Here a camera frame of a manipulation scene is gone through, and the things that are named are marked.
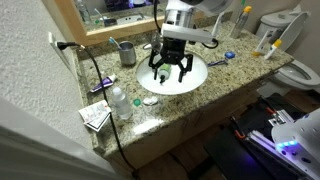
bathroom sink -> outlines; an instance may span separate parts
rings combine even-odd
[[[160,60],[160,55],[154,57],[154,63]],[[182,64],[186,67],[187,59],[183,59]],[[160,78],[154,80],[154,73],[149,67],[149,57],[144,59],[137,68],[136,76],[138,82],[147,90],[163,95],[176,95],[192,91],[199,87],[208,76],[208,69],[206,63],[201,57],[193,56],[192,71],[183,76],[182,82],[179,83],[180,68],[177,65],[171,66],[171,74],[162,85]]]
[[[149,19],[151,17],[149,16],[144,16],[145,19]],[[140,15],[133,15],[133,16],[127,16],[127,17],[123,17],[120,19],[117,19],[118,25],[119,24],[127,24],[127,23],[132,23],[132,22],[136,22],[136,21],[140,21],[142,20],[142,17]]]

toilet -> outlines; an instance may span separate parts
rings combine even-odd
[[[270,40],[281,39],[280,49],[286,51],[300,34],[308,12],[290,14],[292,10],[280,11],[265,15],[261,18],[261,24],[256,33],[262,38],[267,30],[277,30],[274,37]],[[320,77],[308,66],[298,60],[294,60],[288,65],[283,66],[268,78],[266,84],[257,89],[257,92],[268,97],[273,93],[285,95],[290,89],[312,90],[320,86]]]

wooden mirror frame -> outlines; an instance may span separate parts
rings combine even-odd
[[[87,31],[74,4],[74,0],[42,0],[42,2],[65,39],[85,46],[108,41],[108,37],[118,39],[156,29],[154,19],[151,18],[129,24]],[[194,19],[203,17],[204,14],[202,12],[196,12]],[[158,17],[157,21],[161,25],[164,21],[164,16]]]

electrical outlet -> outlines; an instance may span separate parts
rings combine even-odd
[[[56,53],[59,55],[60,59],[63,61],[63,63],[67,66],[67,68],[70,70],[70,63],[66,57],[66,55],[58,48],[57,46],[57,40],[53,36],[51,32],[48,33],[49,43],[52,46],[52,48],[56,51]]]

water bottle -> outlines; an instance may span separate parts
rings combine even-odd
[[[236,25],[234,26],[230,37],[232,38],[238,38],[241,30],[243,29],[244,25],[246,24],[247,20],[248,20],[248,16],[249,16],[249,12],[251,11],[252,7],[251,6],[247,6],[246,8],[244,8],[242,14],[240,15],[238,21],[236,22]]]
[[[86,4],[82,0],[77,0],[76,6],[80,12],[80,15],[82,17],[82,21],[85,24],[90,24],[91,18],[90,18],[90,14],[88,12],[88,8],[87,8]]]
[[[132,109],[126,93],[124,93],[119,87],[115,87],[112,90],[112,100],[115,104],[116,113],[120,119],[129,119],[132,115]]]

